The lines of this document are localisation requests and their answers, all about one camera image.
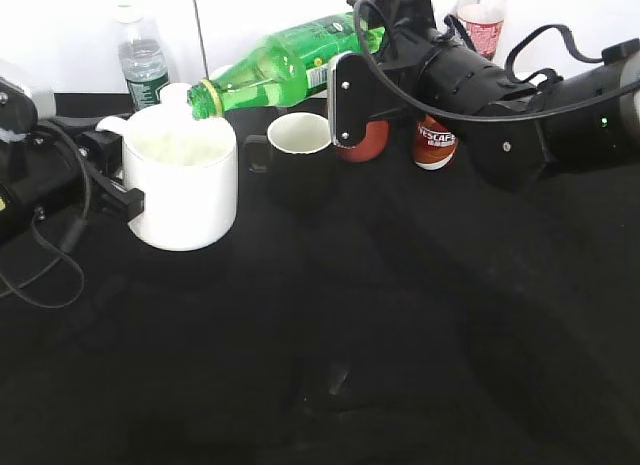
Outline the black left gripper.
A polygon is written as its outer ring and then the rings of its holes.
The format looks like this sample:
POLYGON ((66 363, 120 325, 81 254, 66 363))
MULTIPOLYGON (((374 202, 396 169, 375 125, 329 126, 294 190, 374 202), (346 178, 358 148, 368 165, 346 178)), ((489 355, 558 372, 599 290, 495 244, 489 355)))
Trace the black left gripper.
POLYGON ((98 210, 128 223, 144 211, 145 195, 126 189, 116 174, 122 165, 122 137, 98 131, 100 119, 54 117, 37 124, 21 142, 1 144, 1 241, 26 231, 36 208, 47 216, 84 202, 84 180, 70 147, 50 126, 65 132, 86 152, 87 163, 100 171, 98 210))

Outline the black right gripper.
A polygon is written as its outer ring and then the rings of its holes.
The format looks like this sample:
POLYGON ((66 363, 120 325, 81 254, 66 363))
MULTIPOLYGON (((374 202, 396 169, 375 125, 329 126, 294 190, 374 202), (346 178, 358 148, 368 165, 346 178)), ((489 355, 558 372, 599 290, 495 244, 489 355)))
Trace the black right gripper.
POLYGON ((436 29, 432 0, 346 0, 353 7, 360 54, 348 51, 328 65, 328 120, 333 144, 353 149, 366 135, 372 115, 377 65, 411 97, 407 108, 416 123, 426 115, 446 127, 465 146, 476 172, 491 185, 518 191, 538 179, 547 164, 533 121, 514 121, 525 114, 537 92, 519 83, 453 36, 436 29), (364 37, 383 26, 385 35, 372 54, 364 37))

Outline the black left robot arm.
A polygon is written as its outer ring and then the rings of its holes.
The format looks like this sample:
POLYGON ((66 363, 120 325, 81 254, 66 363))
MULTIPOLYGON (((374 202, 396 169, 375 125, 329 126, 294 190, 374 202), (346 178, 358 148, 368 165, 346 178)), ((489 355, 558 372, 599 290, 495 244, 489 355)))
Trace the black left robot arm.
POLYGON ((52 88, 1 62, 1 242, 35 217, 96 205, 129 222, 144 210, 142 191, 116 177, 122 138, 97 118, 57 114, 52 88))

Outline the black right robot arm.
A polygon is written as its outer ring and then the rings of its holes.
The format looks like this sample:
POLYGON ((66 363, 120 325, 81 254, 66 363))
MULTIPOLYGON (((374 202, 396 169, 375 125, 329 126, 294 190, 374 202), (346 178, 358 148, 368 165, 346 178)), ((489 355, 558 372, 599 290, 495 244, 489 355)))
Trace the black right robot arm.
POLYGON ((435 119, 468 149, 477 173, 509 191, 556 173, 639 160, 639 43, 628 40, 565 79, 546 68, 516 77, 473 48, 456 23, 438 31, 431 0, 346 0, 358 36, 383 27, 329 64, 333 143, 348 149, 377 120, 435 119))

